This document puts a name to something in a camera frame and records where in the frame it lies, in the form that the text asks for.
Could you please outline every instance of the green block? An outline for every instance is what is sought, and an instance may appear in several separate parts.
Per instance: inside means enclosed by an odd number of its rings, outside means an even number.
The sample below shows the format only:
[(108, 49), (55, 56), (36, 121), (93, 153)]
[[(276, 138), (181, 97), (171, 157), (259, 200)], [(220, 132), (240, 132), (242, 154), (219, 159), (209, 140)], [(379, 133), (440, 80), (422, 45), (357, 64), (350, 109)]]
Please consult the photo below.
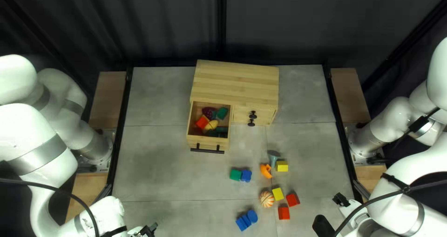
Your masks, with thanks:
[(217, 133), (228, 132), (228, 127), (217, 127), (215, 131)]
[(219, 110), (217, 111), (217, 118), (220, 120), (224, 120), (225, 116), (228, 113), (228, 108), (219, 108)]
[(241, 176), (242, 176), (242, 171), (231, 170), (230, 179), (240, 181)]

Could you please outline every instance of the yellow block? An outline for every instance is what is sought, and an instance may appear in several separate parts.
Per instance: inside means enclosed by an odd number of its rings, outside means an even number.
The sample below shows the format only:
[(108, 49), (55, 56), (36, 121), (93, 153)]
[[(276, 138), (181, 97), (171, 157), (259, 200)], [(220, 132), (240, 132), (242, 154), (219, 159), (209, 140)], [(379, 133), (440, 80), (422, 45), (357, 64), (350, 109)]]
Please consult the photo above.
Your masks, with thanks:
[(276, 171), (277, 172), (287, 172), (289, 171), (289, 166), (287, 161), (277, 161), (276, 162)]
[(272, 190), (273, 196), (275, 197), (275, 200), (282, 200), (284, 198), (284, 195), (282, 194), (281, 188), (275, 188)]

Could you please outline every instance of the open drawer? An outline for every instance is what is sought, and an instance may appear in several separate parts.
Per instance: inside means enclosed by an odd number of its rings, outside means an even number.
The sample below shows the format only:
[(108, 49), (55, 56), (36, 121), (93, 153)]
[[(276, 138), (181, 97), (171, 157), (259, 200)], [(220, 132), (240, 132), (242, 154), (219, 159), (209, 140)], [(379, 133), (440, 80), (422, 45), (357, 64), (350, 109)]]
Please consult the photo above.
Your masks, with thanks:
[[(202, 129), (196, 125), (196, 121), (202, 116), (202, 108), (212, 107), (212, 108), (227, 108), (228, 113), (224, 120), (218, 120), (219, 127), (228, 127), (227, 137), (214, 137), (204, 134)], [(188, 142), (191, 151), (203, 151), (211, 153), (221, 153), (223, 154), (225, 150), (229, 147), (230, 142), (230, 129), (231, 129), (231, 117), (232, 117), (232, 107), (231, 105), (218, 104), (218, 103), (208, 103), (208, 102), (191, 102), (190, 117), (188, 121), (188, 128), (186, 132), (186, 141)]]

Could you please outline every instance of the closed drawer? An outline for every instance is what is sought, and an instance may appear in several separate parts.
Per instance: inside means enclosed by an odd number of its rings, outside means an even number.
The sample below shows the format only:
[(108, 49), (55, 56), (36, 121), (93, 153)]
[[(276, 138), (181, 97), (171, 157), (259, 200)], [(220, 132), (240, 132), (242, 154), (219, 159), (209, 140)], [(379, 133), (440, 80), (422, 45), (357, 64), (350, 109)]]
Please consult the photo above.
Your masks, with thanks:
[[(212, 108), (228, 108), (228, 113), (224, 120), (218, 120), (219, 127), (228, 127), (227, 137), (213, 137), (208, 136), (202, 132), (202, 129), (196, 125), (196, 122), (202, 116), (202, 108), (212, 107)], [(208, 102), (191, 102), (190, 118), (188, 122), (188, 131), (186, 133), (186, 141), (190, 146), (192, 151), (205, 151), (212, 153), (223, 153), (223, 151), (228, 149), (229, 146), (229, 135), (231, 129), (230, 118), (232, 117), (232, 107), (231, 105), (219, 104), (219, 103), (208, 103)]]
[(256, 125), (270, 125), (276, 113), (275, 108), (250, 108), (237, 105), (234, 107), (232, 121), (247, 124), (250, 122), (249, 115), (252, 114), (252, 111), (256, 111), (257, 118), (253, 120)]

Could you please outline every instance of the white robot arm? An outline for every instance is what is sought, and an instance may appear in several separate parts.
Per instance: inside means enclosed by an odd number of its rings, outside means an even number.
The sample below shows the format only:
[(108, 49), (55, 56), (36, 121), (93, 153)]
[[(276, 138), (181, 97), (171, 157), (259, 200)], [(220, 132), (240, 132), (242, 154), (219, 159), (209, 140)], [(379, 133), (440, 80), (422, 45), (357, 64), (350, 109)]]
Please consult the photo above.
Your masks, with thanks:
[[(394, 163), (385, 173), (403, 185), (411, 185), (430, 173), (447, 172), (447, 38), (433, 53), (427, 81), (420, 84), (410, 98), (397, 97), (368, 125), (349, 135), (349, 145), (357, 157), (370, 158), (378, 148), (393, 142), (409, 131), (420, 116), (430, 116), (429, 122), (418, 131), (409, 134), (416, 140), (431, 146), (427, 151), (405, 157)], [(369, 200), (401, 187), (381, 178)], [(348, 217), (361, 204), (350, 200), (349, 206), (340, 211)], [(447, 217), (444, 214), (412, 199), (398, 194), (369, 204), (358, 211), (349, 221), (353, 229), (346, 237), (366, 236), (443, 236), (447, 233)]]
[(349, 134), (349, 146), (358, 158), (370, 158), (376, 150), (403, 136), (420, 116), (429, 122), (409, 136), (433, 145), (447, 124), (447, 38), (439, 43), (430, 61), (428, 78), (407, 97), (396, 97), (369, 124)]
[[(35, 108), (21, 103), (0, 106), (0, 124), (0, 160), (7, 161), (22, 180), (59, 188), (76, 171), (77, 162), (70, 149)], [(30, 189), (30, 220), (37, 237), (95, 236), (86, 211), (59, 226), (48, 212), (54, 191), (35, 186)], [(90, 210), (100, 235), (125, 226), (124, 209), (115, 197), (99, 200)], [(153, 236), (154, 229), (145, 227), (146, 235), (140, 233), (142, 230), (143, 227), (137, 227), (113, 236)]]
[(33, 106), (68, 148), (97, 165), (110, 157), (112, 143), (81, 120), (86, 102), (79, 86), (63, 72), (47, 68), (36, 73), (25, 57), (0, 57), (0, 105)]

